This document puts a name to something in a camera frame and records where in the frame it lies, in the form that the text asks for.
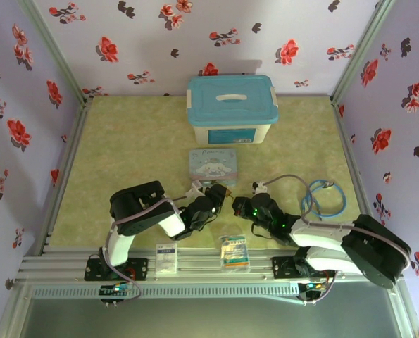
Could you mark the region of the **light blue cartoon tin box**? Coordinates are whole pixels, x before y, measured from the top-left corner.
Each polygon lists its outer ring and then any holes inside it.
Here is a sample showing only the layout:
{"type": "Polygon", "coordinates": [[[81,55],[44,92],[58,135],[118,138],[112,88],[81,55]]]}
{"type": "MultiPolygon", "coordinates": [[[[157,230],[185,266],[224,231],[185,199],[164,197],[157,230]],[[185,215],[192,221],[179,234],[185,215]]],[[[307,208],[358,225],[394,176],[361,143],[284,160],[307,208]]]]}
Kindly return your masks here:
{"type": "Polygon", "coordinates": [[[238,180],[237,152],[233,148],[192,149],[189,176],[202,185],[223,184],[233,187],[238,180]]]}

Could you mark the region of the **blue green printed packet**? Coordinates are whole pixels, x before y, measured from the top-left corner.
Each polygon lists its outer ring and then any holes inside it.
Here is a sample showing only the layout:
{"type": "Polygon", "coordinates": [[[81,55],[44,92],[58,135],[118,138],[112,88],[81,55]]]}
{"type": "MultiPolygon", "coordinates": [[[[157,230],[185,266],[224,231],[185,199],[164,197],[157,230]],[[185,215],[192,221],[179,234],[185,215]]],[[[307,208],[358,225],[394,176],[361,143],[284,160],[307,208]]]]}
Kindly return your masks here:
{"type": "Polygon", "coordinates": [[[249,252],[244,235],[229,235],[220,238],[220,264],[224,273],[247,273],[250,271],[249,252]]]}

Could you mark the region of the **white packet with blue label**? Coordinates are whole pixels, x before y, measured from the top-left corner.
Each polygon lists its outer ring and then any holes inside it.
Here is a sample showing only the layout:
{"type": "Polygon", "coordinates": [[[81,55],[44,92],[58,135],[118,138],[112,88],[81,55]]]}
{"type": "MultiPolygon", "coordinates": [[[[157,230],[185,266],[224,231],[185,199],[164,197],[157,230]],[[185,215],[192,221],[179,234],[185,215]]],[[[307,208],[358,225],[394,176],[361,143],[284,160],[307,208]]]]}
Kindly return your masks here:
{"type": "Polygon", "coordinates": [[[177,273],[177,244],[157,244],[155,273],[157,275],[172,275],[177,273]]]}

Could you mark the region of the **blue lid plastic storage box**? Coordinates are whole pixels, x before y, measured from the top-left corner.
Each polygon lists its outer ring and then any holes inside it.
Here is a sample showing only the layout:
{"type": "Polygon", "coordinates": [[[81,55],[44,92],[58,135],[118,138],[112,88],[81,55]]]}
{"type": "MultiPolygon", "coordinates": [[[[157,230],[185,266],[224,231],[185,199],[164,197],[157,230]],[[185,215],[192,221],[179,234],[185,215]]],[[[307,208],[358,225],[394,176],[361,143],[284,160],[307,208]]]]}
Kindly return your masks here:
{"type": "Polygon", "coordinates": [[[198,144],[260,144],[278,121],[275,88],[266,75],[193,77],[187,118],[198,144]]]}

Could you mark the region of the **grey glossy metal panel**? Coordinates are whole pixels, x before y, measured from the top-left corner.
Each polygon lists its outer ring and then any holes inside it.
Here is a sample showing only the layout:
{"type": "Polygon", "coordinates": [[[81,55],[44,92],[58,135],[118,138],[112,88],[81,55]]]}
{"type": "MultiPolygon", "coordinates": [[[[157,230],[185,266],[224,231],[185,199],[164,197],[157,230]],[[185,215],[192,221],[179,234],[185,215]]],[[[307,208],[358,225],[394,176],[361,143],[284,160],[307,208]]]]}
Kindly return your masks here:
{"type": "Polygon", "coordinates": [[[40,299],[15,289],[0,338],[419,338],[404,289],[339,282],[314,305],[271,298],[40,299]]]}

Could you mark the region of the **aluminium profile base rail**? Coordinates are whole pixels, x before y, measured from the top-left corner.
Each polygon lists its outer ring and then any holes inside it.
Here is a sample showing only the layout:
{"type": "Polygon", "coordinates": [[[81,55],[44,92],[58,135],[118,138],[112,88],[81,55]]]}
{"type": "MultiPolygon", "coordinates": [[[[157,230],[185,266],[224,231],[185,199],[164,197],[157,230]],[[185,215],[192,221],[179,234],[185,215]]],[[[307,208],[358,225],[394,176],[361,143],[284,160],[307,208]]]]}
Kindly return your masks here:
{"type": "MultiPolygon", "coordinates": [[[[41,256],[26,256],[22,259],[15,280],[18,282],[78,283],[84,281],[88,258],[95,258],[95,248],[47,247],[41,256]]],[[[290,249],[250,249],[250,270],[247,273],[222,271],[218,249],[179,249],[177,272],[174,275],[156,274],[156,251],[133,249],[131,258],[146,258],[148,268],[144,284],[202,284],[202,283],[272,283],[272,258],[295,254],[290,249]]]]}

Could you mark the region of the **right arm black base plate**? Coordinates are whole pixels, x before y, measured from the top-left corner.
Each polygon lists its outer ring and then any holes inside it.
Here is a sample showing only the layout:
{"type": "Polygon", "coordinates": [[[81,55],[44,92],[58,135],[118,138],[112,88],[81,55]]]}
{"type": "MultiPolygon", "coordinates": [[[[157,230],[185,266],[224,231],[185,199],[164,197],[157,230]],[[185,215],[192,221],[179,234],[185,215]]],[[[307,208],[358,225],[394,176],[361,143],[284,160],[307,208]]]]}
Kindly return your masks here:
{"type": "Polygon", "coordinates": [[[272,258],[273,277],[277,279],[331,279],[334,270],[315,270],[304,259],[291,256],[277,256],[272,258]]]}

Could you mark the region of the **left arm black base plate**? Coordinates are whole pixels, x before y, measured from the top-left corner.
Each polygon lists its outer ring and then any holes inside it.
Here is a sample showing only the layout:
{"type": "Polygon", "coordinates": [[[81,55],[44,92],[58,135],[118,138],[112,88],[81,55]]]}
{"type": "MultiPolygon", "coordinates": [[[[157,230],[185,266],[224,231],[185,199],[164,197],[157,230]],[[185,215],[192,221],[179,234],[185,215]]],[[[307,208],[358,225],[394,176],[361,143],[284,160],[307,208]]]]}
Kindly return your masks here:
{"type": "MultiPolygon", "coordinates": [[[[115,267],[123,275],[134,281],[145,281],[148,270],[146,258],[129,258],[126,263],[115,267]]],[[[85,268],[85,281],[124,281],[124,279],[111,270],[101,258],[89,258],[85,268]]]]}

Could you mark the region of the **aluminium table side rail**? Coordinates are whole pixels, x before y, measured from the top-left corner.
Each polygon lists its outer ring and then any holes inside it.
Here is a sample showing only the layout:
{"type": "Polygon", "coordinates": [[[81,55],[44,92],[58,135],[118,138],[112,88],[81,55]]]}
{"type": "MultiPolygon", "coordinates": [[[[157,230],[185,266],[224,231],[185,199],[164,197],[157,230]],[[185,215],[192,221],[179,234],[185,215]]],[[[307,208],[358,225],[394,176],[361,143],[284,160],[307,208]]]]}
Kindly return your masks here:
{"type": "Polygon", "coordinates": [[[355,193],[360,211],[379,224],[400,233],[399,208],[395,202],[398,167],[395,165],[395,127],[380,110],[366,105],[336,105],[347,156],[353,165],[355,193]]]}
{"type": "Polygon", "coordinates": [[[34,256],[41,256],[44,253],[44,248],[49,245],[49,238],[54,231],[75,155],[77,153],[77,148],[80,143],[87,116],[92,107],[92,102],[93,99],[85,99],[84,104],[80,107],[75,116],[68,143],[66,144],[61,161],[59,162],[58,178],[48,199],[48,208],[46,210],[45,219],[39,236],[36,239],[35,246],[33,247],[34,256]]]}

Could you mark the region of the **aluminium frame post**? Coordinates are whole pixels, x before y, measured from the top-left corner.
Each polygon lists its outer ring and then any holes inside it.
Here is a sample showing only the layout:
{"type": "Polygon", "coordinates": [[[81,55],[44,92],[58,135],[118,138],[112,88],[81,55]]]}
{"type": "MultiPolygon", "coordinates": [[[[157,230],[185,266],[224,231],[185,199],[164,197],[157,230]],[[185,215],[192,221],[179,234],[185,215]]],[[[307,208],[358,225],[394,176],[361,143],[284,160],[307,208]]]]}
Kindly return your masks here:
{"type": "Polygon", "coordinates": [[[348,62],[345,71],[342,73],[342,76],[330,96],[330,102],[333,106],[336,106],[340,102],[340,99],[344,96],[349,85],[354,80],[356,72],[363,64],[363,60],[365,59],[368,50],[375,41],[377,34],[380,32],[381,27],[396,1],[397,0],[379,0],[377,2],[373,15],[369,20],[364,33],[361,35],[351,60],[348,62]]]}
{"type": "Polygon", "coordinates": [[[15,2],[19,5],[27,19],[39,33],[44,46],[48,49],[62,76],[65,78],[68,87],[80,102],[81,107],[85,107],[87,105],[88,99],[85,98],[84,94],[79,88],[70,66],[66,62],[66,59],[64,58],[59,46],[57,45],[50,29],[48,28],[34,1],[15,0],[15,2]]]}

